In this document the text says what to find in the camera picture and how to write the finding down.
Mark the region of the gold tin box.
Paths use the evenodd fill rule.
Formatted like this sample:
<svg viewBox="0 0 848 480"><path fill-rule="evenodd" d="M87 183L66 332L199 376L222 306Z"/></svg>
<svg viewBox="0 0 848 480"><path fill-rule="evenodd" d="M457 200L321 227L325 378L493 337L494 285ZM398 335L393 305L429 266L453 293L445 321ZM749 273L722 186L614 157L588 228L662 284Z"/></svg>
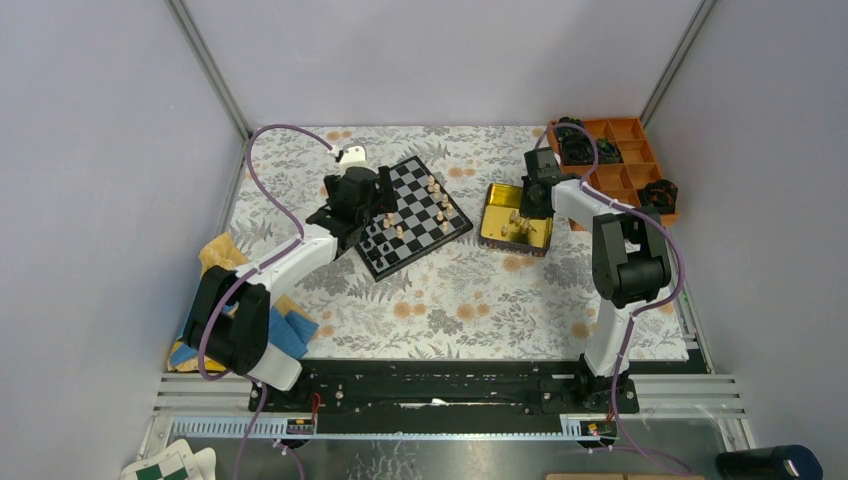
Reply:
<svg viewBox="0 0 848 480"><path fill-rule="evenodd" d="M479 243L490 249L544 257L551 246L554 220L522 216L521 199L522 189L518 186L501 183L488 186L478 230Z"/></svg>

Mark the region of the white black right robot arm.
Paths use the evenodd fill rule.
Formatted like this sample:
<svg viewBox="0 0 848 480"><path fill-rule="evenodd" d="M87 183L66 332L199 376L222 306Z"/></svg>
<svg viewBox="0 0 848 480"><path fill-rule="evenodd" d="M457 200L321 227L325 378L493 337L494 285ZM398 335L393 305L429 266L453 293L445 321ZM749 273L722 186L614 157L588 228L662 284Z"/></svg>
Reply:
<svg viewBox="0 0 848 480"><path fill-rule="evenodd" d="M613 398L614 378L627 369L630 314L668 286L671 263L660 214L652 207L621 203L566 174L549 147L524 154L521 216L564 216L591 234L591 274L601 297L596 337L583 353L589 375L573 386L575 402L597 412Z"/></svg>

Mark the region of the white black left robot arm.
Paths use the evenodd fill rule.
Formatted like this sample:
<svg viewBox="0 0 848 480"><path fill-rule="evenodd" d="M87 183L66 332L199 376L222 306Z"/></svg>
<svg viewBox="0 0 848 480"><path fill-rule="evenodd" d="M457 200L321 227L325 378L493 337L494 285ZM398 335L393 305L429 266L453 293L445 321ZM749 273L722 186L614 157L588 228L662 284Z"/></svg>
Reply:
<svg viewBox="0 0 848 480"><path fill-rule="evenodd" d="M272 306L359 244L376 216L397 207L388 167L369 167L359 144L339 155L339 173L324 179L327 200L304 221L302 235L235 269L210 267L180 336L199 358L271 387L272 398L288 411L307 404L311 387L300 377L300 362L270 340Z"/></svg>

